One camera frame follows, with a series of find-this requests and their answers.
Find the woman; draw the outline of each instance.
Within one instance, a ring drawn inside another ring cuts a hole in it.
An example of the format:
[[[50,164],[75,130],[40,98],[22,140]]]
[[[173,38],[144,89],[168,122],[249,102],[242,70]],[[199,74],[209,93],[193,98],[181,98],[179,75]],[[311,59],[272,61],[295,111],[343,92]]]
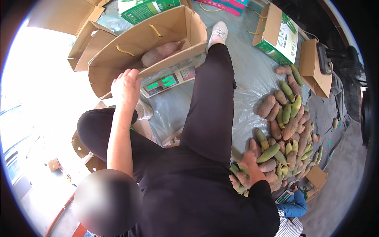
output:
[[[236,83],[227,32],[224,22],[213,27],[207,58],[196,69],[180,146],[163,149],[129,129],[152,115],[139,100],[136,69],[113,81],[115,109],[88,111],[78,122],[82,143],[108,169],[133,177],[143,192],[140,221],[128,236],[266,237],[278,230],[278,211],[253,153],[244,153],[241,162],[250,172],[249,197],[239,195],[229,179]]]

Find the white sneaker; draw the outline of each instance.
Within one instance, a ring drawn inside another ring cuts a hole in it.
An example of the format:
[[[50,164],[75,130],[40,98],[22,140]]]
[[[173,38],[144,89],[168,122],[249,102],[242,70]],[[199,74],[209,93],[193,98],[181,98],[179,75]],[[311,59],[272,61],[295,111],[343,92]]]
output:
[[[138,99],[136,111],[138,115],[138,120],[151,119],[151,117],[154,114],[153,109],[144,102],[142,102],[140,99]]]
[[[208,53],[208,49],[216,44],[223,43],[225,44],[226,38],[228,37],[228,28],[223,21],[217,22],[212,28],[212,35],[209,38],[208,46],[206,48],[206,53]]]

